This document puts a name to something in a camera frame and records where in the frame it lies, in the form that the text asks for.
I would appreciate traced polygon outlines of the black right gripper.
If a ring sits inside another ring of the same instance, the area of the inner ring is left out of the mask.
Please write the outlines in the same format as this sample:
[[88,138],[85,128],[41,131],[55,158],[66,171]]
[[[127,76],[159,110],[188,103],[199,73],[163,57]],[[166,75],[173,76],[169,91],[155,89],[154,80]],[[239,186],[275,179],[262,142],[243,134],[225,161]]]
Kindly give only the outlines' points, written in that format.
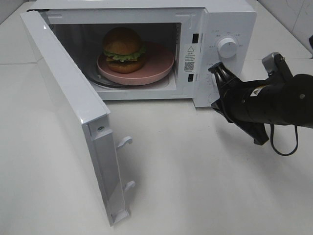
[[234,123],[254,139],[254,144],[263,145],[269,140],[262,123],[254,123],[249,115],[248,100],[253,90],[253,81],[243,82],[223,62],[208,69],[216,80],[220,98],[211,107],[229,123]]

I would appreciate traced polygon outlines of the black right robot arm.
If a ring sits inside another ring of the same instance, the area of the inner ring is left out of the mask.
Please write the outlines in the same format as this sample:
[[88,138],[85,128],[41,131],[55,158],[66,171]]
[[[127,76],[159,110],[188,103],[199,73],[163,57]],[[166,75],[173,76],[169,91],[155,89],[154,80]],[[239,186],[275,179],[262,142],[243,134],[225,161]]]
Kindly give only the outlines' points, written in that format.
[[219,99],[212,108],[254,139],[269,140],[265,124],[313,126],[313,77],[297,74],[283,79],[279,72],[266,80],[242,81],[222,62],[209,68],[216,80]]

